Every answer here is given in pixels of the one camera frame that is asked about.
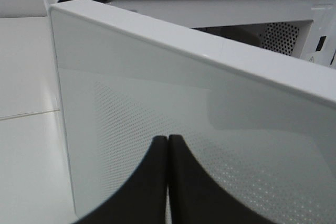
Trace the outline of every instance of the microwave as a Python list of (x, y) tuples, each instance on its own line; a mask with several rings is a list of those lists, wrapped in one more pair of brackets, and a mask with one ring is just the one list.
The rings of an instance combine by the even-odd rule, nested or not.
[(44, 0), (78, 217), (180, 134), (281, 223), (336, 220), (336, 0)]

